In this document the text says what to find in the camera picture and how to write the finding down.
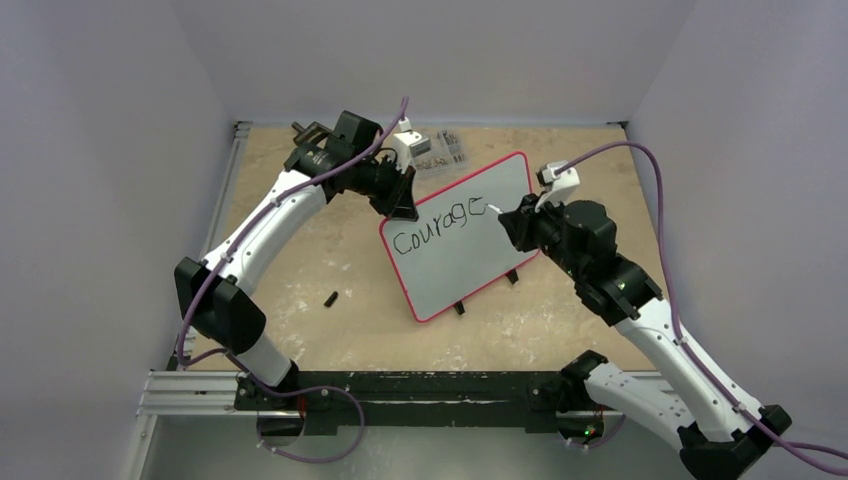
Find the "red framed whiteboard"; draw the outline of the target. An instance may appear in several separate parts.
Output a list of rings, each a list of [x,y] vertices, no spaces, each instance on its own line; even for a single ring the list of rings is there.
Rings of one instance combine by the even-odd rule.
[[[417,201],[417,221],[381,222],[415,321],[432,320],[538,256],[516,250],[488,208],[514,210],[532,192],[528,158],[515,151]]]

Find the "black marker cap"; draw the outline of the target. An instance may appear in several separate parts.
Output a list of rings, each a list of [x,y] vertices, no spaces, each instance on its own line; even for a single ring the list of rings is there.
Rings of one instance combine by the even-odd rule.
[[[338,291],[333,291],[333,292],[332,292],[332,293],[328,296],[328,298],[325,300],[325,302],[323,303],[323,305],[324,305],[326,308],[330,308],[330,307],[332,307],[332,306],[334,305],[334,303],[337,301],[338,297],[339,297],[339,292],[338,292]]]

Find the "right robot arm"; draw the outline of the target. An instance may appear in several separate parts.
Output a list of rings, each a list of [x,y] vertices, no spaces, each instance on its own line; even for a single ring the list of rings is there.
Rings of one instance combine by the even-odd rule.
[[[510,243],[537,250],[573,281],[581,303],[636,346],[670,385],[671,394],[640,381],[587,350],[560,372],[558,408],[610,407],[664,440],[696,479],[738,479],[791,425],[779,405],[763,405],[722,370],[712,383],[691,358],[700,345],[673,326],[659,285],[619,253],[617,225],[590,200],[557,206],[526,195],[496,213]]]

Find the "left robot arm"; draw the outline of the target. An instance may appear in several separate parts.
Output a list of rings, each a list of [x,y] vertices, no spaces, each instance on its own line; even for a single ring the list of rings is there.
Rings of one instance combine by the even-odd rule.
[[[386,219],[415,221],[413,161],[431,148],[404,111],[386,127],[343,111],[328,128],[294,123],[294,148],[269,192],[246,219],[201,259],[183,258],[174,278],[182,318],[175,355],[187,367],[207,353],[185,353],[189,330],[217,343],[251,375],[272,408],[292,405],[299,369],[267,333],[267,318],[252,295],[294,234],[336,196],[354,192]]]

